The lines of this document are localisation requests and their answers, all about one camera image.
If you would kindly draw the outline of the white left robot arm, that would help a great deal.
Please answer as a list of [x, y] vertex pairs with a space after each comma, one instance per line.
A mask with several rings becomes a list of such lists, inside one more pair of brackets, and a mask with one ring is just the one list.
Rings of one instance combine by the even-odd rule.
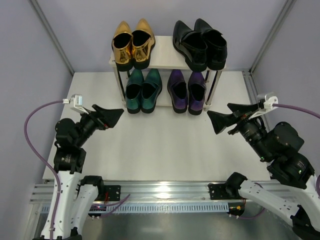
[[55, 125], [56, 152], [51, 167], [54, 188], [50, 209], [40, 240], [80, 240], [89, 210], [97, 197], [105, 193], [103, 178], [82, 177], [85, 142], [97, 130], [112, 129], [124, 113], [122, 108], [105, 109], [96, 104], [82, 109], [80, 120], [63, 118]]

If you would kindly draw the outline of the gold loafer shoe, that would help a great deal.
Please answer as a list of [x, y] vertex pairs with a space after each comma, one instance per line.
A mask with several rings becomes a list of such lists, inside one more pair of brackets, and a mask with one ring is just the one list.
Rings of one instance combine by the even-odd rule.
[[142, 18], [132, 32], [132, 57], [133, 67], [135, 69], [147, 69], [150, 60], [151, 52], [156, 44], [155, 35], [147, 20]]
[[122, 21], [115, 30], [111, 43], [114, 61], [120, 72], [127, 72], [133, 67], [132, 38], [130, 26], [126, 21]]

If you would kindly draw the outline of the purple loafer shoe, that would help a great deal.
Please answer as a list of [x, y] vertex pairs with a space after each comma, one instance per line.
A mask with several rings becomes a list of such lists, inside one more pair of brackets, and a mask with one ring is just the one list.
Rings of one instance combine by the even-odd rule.
[[187, 84], [181, 70], [173, 69], [171, 71], [167, 82], [167, 90], [174, 112], [177, 114], [185, 113], [188, 107], [188, 92]]
[[193, 71], [188, 80], [188, 111], [191, 115], [198, 116], [202, 113], [206, 90], [203, 74]]

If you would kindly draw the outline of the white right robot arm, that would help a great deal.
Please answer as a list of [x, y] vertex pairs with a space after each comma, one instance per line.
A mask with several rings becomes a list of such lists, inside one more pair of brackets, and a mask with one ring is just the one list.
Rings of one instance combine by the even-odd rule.
[[214, 132], [228, 127], [229, 135], [237, 133], [258, 155], [273, 178], [259, 186], [239, 172], [232, 173], [223, 184], [230, 199], [246, 199], [259, 204], [282, 219], [301, 240], [320, 238], [320, 177], [310, 161], [300, 153], [305, 143], [298, 132], [282, 121], [267, 131], [262, 116], [285, 108], [301, 111], [316, 118], [319, 114], [308, 109], [277, 102], [242, 105], [229, 103], [230, 114], [209, 110], [207, 115]]

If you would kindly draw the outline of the black loafer shoe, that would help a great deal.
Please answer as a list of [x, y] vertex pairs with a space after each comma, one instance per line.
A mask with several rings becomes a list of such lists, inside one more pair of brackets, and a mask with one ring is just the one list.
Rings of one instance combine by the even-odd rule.
[[172, 43], [193, 72], [203, 72], [207, 69], [207, 44], [200, 32], [192, 30], [178, 20], [174, 25]]
[[222, 70], [225, 67], [228, 56], [227, 41], [223, 37], [223, 34], [213, 29], [201, 18], [195, 21], [194, 30], [200, 32], [202, 39], [207, 45], [207, 67], [213, 71]]

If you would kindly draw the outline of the green loafer shoe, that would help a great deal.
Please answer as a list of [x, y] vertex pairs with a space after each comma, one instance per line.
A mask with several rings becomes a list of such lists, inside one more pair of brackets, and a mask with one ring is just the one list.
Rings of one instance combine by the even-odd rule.
[[141, 88], [141, 110], [145, 114], [150, 114], [155, 110], [158, 96], [162, 92], [163, 83], [159, 70], [152, 68]]
[[141, 70], [134, 69], [128, 78], [125, 89], [125, 104], [128, 113], [137, 114], [141, 109], [141, 93], [144, 76]]

